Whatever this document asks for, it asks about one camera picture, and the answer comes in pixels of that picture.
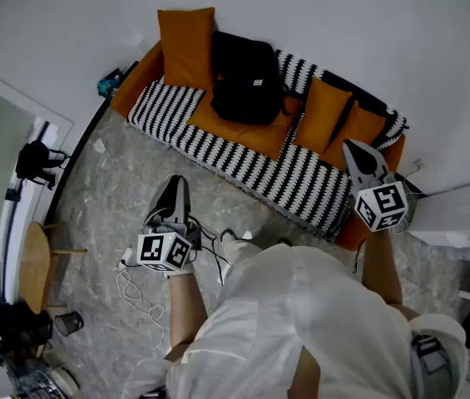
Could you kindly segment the person's white shirt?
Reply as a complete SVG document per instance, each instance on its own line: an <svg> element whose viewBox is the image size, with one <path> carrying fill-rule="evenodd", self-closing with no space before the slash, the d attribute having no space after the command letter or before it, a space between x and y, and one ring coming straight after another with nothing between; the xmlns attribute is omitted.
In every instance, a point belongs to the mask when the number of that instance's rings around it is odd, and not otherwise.
<svg viewBox="0 0 470 399"><path fill-rule="evenodd" d="M140 361L121 399L287 399L302 351L318 399L455 399L465 341L448 316L407 320L329 254L275 245L237 264L183 356Z"/></svg>

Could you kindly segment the teal tissue pack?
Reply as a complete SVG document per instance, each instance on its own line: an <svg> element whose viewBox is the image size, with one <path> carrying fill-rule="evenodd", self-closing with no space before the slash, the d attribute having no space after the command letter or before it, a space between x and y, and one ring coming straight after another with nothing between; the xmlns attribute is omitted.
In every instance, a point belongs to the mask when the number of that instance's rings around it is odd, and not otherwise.
<svg viewBox="0 0 470 399"><path fill-rule="evenodd" d="M97 93L106 100L111 100L122 83L123 74L119 68L113 70L97 83Z"/></svg>

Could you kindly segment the person's right forearm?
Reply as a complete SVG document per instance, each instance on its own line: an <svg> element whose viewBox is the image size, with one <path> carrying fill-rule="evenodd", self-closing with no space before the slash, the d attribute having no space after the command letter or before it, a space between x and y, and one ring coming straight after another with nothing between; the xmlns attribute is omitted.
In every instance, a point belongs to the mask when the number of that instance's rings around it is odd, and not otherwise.
<svg viewBox="0 0 470 399"><path fill-rule="evenodd" d="M407 320L418 316L403 305L402 288L388 230L370 233L366 238L362 284L378 294L388 306L396 308Z"/></svg>

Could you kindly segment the person's beige trouser leg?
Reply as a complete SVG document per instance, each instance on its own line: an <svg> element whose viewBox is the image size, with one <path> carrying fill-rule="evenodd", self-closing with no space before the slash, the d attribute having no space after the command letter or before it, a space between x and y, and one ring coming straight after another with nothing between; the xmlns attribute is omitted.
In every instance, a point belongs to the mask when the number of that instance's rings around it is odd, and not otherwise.
<svg viewBox="0 0 470 399"><path fill-rule="evenodd" d="M221 242L223 257L230 263L222 275L224 283L232 272L232 269L242 261L253 258L263 251L262 248L247 239L237 239Z"/></svg>

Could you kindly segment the white wrist band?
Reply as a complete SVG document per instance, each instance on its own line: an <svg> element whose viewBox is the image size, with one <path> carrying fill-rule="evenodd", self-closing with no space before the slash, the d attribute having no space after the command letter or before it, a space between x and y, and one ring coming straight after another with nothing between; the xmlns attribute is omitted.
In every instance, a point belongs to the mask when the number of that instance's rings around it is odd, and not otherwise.
<svg viewBox="0 0 470 399"><path fill-rule="evenodd" d="M195 272L194 264L190 262L190 263L183 265L181 268L177 270L164 272L164 277L166 279L169 279L175 276L193 274L194 272Z"/></svg>

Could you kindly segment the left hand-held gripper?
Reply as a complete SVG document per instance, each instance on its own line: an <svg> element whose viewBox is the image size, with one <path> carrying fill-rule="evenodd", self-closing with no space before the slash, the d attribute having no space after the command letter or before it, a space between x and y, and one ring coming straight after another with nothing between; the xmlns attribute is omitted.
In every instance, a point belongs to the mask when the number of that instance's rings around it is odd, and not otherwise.
<svg viewBox="0 0 470 399"><path fill-rule="evenodd" d="M137 240L136 262L160 273L181 272L201 250L200 227L190 216L185 177L173 175L155 192Z"/></svg>

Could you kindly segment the black mesh bin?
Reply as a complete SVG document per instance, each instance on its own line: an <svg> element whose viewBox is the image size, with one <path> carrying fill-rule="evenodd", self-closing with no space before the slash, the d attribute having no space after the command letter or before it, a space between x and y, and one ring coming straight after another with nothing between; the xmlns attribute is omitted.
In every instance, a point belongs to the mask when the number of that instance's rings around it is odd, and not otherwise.
<svg viewBox="0 0 470 399"><path fill-rule="evenodd" d="M70 334L84 327L82 316L76 311L56 315L54 324L58 332L65 337L68 337Z"/></svg>

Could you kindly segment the black backpack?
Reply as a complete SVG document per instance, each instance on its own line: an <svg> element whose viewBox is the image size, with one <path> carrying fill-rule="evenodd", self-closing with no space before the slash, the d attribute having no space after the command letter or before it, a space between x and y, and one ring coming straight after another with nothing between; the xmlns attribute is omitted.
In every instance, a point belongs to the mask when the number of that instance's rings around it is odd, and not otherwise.
<svg viewBox="0 0 470 399"><path fill-rule="evenodd" d="M280 113L296 113L284 102L289 88L268 42L215 31L211 60L215 75L211 106L222 120L267 126Z"/></svg>

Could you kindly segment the round white device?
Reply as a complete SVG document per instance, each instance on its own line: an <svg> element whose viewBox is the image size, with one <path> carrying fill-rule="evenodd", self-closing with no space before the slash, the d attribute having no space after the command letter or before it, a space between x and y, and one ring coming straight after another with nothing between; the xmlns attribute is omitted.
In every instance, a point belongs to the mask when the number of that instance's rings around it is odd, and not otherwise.
<svg viewBox="0 0 470 399"><path fill-rule="evenodd" d="M52 369L49 377L67 399L74 399L79 392L79 386L64 367Z"/></svg>

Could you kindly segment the large orange cushion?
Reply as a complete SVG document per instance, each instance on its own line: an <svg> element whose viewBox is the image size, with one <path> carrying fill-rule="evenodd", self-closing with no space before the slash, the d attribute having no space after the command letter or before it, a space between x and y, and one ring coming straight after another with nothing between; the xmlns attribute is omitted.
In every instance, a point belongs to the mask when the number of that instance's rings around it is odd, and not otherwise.
<svg viewBox="0 0 470 399"><path fill-rule="evenodd" d="M165 84L201 90L211 87L215 9L159 10L157 16Z"/></svg>

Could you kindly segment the flat orange cushion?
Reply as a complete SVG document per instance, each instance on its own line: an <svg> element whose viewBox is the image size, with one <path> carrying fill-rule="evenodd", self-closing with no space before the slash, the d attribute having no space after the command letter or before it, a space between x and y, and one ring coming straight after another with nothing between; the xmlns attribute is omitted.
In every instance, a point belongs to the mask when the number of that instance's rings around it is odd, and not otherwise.
<svg viewBox="0 0 470 399"><path fill-rule="evenodd" d="M283 103L288 114L280 110L271 124L254 126L221 119L211 101L212 90L208 90L186 124L265 154L272 160L278 159L289 128L302 106L301 101L286 95Z"/></svg>

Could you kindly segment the round wooden side table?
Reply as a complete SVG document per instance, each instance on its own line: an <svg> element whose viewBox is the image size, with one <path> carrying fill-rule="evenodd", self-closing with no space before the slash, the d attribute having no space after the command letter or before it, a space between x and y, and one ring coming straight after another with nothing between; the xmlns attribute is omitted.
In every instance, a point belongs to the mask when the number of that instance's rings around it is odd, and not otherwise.
<svg viewBox="0 0 470 399"><path fill-rule="evenodd" d="M63 255L86 255L86 249L55 249L47 232L61 228L63 222L40 224L32 221L27 227L18 272L19 297L34 314L48 309L61 309L66 305L51 305L48 297L58 259Z"/></svg>

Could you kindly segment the person's left forearm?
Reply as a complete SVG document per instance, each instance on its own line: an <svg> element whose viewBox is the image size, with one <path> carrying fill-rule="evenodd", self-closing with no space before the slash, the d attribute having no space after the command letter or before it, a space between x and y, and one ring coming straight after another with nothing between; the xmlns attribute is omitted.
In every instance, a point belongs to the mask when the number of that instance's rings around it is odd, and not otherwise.
<svg viewBox="0 0 470 399"><path fill-rule="evenodd" d="M166 360L175 362L194 342L207 319L205 304L193 273L171 276L170 341Z"/></svg>

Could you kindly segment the black storage box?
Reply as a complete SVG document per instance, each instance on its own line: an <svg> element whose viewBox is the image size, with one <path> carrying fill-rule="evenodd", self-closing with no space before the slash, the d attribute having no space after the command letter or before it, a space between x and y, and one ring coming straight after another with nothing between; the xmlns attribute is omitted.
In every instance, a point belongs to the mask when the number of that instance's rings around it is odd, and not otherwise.
<svg viewBox="0 0 470 399"><path fill-rule="evenodd" d="M45 344L52 337L46 311L35 314L25 302L0 303L0 354Z"/></svg>

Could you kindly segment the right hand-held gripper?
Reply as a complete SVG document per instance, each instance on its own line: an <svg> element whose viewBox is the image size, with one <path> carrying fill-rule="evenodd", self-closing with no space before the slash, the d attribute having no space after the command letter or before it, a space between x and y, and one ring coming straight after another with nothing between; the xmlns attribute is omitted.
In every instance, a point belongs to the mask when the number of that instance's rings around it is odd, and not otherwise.
<svg viewBox="0 0 470 399"><path fill-rule="evenodd" d="M382 154L358 140L345 140L342 151L355 214L371 232L400 225L409 211L407 193L403 182L388 172Z"/></svg>

